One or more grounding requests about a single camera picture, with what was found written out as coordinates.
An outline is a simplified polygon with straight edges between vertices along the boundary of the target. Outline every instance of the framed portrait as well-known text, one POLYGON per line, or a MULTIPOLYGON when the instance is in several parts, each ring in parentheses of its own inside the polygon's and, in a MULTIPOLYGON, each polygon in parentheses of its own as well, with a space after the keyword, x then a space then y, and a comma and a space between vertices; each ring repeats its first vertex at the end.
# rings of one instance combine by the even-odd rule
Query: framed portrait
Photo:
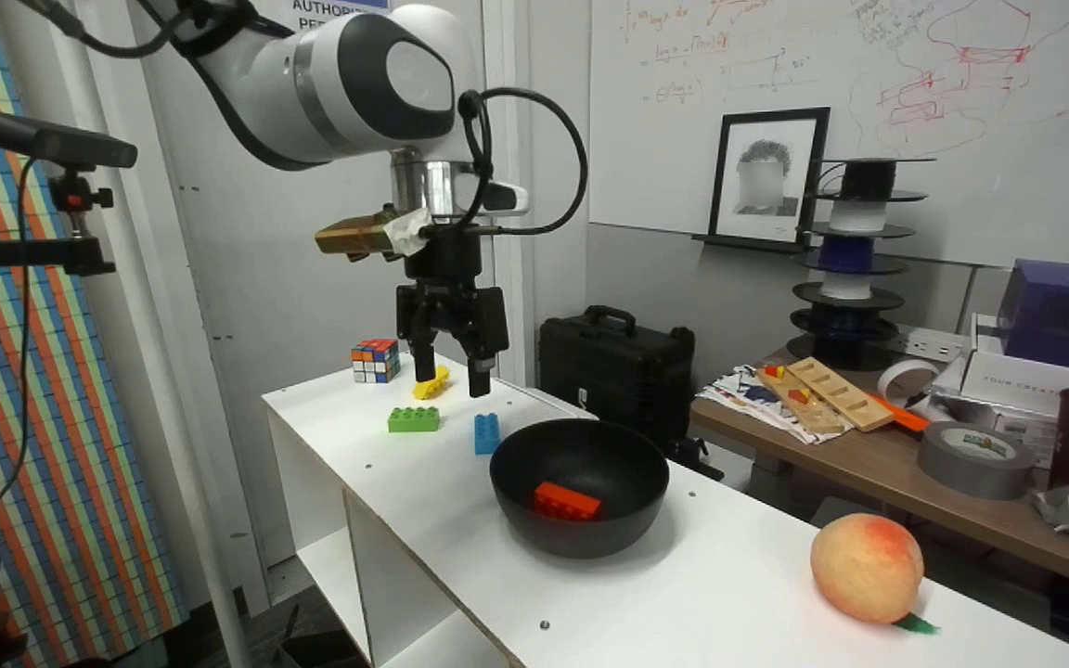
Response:
POLYGON ((806 248, 826 107, 722 113, 710 242, 806 248))

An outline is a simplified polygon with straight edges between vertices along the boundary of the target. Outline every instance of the black bag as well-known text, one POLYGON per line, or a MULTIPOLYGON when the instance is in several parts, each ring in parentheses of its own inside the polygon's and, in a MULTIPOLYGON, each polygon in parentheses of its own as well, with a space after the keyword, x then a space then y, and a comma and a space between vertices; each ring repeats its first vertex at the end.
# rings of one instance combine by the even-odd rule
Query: black bag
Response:
POLYGON ((537 386, 602 419, 669 444, 688 439, 695 335, 637 328, 630 313, 589 305, 537 328, 537 386))

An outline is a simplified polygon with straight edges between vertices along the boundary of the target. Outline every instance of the cables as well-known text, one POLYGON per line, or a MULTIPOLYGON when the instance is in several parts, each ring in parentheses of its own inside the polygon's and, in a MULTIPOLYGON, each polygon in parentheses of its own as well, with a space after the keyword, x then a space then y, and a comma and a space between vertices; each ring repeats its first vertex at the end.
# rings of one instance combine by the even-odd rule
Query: cables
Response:
POLYGON ((467 149, 472 149, 472 158, 474 158, 474 175, 479 175, 479 190, 474 190, 474 198, 472 198, 472 208, 467 208, 463 219, 461 219, 461 229, 463 229, 463 232, 495 232, 495 238, 514 232, 514 238, 533 238, 533 232, 552 232, 552 229, 561 229, 561 226, 578 211, 583 191, 587 191, 589 167, 587 167, 587 149, 583 149, 583 136, 578 136, 573 113, 566 113, 555 101, 549 101, 549 95, 540 95, 540 91, 533 91, 533 90, 463 91, 463 95, 461 95, 461 118, 463 118, 463 136, 467 136, 467 149), (576 182, 573 204, 566 204, 552 222, 540 222, 540 226, 479 226, 479 229, 463 229, 463 226, 479 216, 479 201, 484 201, 484 191, 487 191, 487 182, 495 178, 495 163, 490 163, 490 158, 495 158, 495 135, 490 135, 490 113, 487 113, 487 104, 490 104, 495 95, 514 95, 514 101, 540 104, 547 111, 555 113, 555 123, 561 123, 561 127, 566 131, 566 136, 573 136, 576 163, 578 163, 578 182, 576 182))
POLYGON ((18 184, 15 184, 15 226, 18 226, 18 242, 23 242, 23 266, 18 266, 18 280, 23 280, 23 323, 18 323, 18 451, 10 464, 8 481, 0 486, 0 499, 8 498, 8 488, 18 481, 23 460, 29 451, 29 389, 26 389, 26 349, 29 349, 29 266, 26 266, 26 175, 37 158, 29 156, 18 169, 18 184))
POLYGON ((55 22, 60 34, 67 34, 67 36, 74 36, 74 42, 83 42, 83 44, 90 44, 93 52, 104 52, 104 54, 111 54, 111 60, 143 60, 143 54, 159 52, 185 18, 193 18, 193 11, 180 8, 177 15, 172 15, 172 22, 159 22, 159 34, 154 34, 151 42, 143 42, 143 44, 104 44, 104 42, 96 42, 96 36, 86 31, 86 22, 83 22, 74 11, 67 11, 60 0, 23 0, 23 2, 34 8, 37 15, 43 15, 49 22, 55 22))

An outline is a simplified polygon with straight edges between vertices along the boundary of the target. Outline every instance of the green block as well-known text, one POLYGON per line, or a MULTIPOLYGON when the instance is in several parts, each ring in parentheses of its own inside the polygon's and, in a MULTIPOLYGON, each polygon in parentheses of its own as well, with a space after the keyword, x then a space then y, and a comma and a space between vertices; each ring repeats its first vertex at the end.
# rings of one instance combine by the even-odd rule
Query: green block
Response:
POLYGON ((394 409, 387 419, 390 434, 429 434, 437 430, 437 409, 394 409))

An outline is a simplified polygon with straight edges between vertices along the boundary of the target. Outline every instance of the white table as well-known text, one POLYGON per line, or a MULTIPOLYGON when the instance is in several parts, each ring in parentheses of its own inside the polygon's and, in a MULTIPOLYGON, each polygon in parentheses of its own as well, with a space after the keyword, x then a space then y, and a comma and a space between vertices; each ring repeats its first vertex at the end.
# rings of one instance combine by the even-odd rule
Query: white table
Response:
POLYGON ((839 616, 809 577, 809 523, 677 464, 643 542, 540 558, 510 533, 472 423, 498 412, 512 434, 583 412, 501 383, 472 402, 463 368, 453 379, 437 434, 387 434, 412 405, 409 363, 390 386, 342 372, 266 393, 298 558, 372 664, 1069 664, 1065 642, 936 581, 940 636, 839 616))

